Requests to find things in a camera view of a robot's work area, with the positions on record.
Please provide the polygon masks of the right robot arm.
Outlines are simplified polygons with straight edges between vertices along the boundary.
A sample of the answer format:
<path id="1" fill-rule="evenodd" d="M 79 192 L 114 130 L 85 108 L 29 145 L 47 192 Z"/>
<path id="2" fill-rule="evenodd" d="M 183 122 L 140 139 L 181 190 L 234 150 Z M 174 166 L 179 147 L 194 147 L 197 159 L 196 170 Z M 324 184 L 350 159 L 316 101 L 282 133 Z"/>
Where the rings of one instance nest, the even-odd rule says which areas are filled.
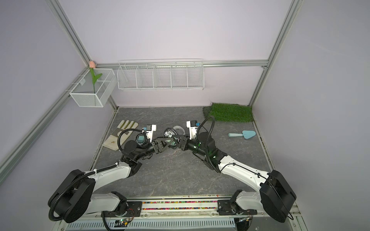
<path id="1" fill-rule="evenodd" d="M 214 125 L 213 116 L 202 123 L 187 121 L 189 134 L 180 138 L 179 148 L 190 150 L 209 169 L 233 177 L 256 192 L 255 196 L 248 196 L 244 190 L 237 190 L 227 202 L 229 208 L 219 208 L 218 213 L 244 215 L 260 210 L 281 223 L 293 219 L 291 209 L 297 197 L 283 175 L 276 170 L 258 170 L 218 149 L 212 138 Z"/>

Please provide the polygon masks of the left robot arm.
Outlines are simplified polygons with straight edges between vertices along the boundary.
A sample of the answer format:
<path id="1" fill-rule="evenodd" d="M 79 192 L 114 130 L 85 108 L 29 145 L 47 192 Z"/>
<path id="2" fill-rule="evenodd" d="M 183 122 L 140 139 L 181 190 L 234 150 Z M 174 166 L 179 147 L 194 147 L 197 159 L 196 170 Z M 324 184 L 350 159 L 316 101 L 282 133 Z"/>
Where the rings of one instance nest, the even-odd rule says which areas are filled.
<path id="1" fill-rule="evenodd" d="M 137 132 L 135 140 L 121 143 L 122 136 Z M 112 214 L 117 217 L 134 216 L 127 198 L 112 191 L 98 194 L 96 191 L 110 183 L 135 175 L 142 166 L 141 159 L 151 158 L 168 148 L 175 148 L 179 139 L 174 129 L 168 128 L 162 137 L 153 138 L 153 127 L 142 130 L 127 129 L 118 136 L 118 148 L 122 153 L 116 163 L 91 171 L 71 171 L 48 201 L 48 217 L 51 221 L 63 220 L 72 223 L 86 214 L 100 212 L 102 216 Z"/>

